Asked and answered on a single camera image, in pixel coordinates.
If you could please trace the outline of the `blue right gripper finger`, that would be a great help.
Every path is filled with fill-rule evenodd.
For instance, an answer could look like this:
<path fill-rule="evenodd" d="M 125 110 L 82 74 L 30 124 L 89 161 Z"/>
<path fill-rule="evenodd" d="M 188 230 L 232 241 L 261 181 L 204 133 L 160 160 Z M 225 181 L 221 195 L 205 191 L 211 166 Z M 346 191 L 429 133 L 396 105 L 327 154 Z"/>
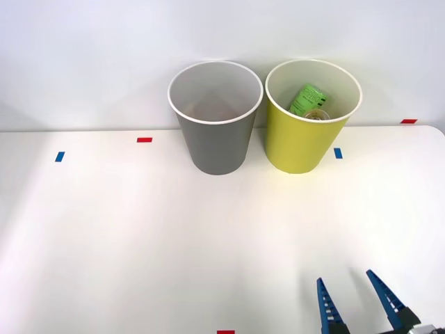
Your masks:
<path fill-rule="evenodd" d="M 350 334 L 347 325 L 341 318 L 322 278 L 316 281 L 318 307 L 321 317 L 322 334 Z"/>
<path fill-rule="evenodd" d="M 392 292 L 379 276 L 371 269 L 367 270 L 366 274 L 395 331 L 409 331 L 421 323 L 415 313 Z"/>

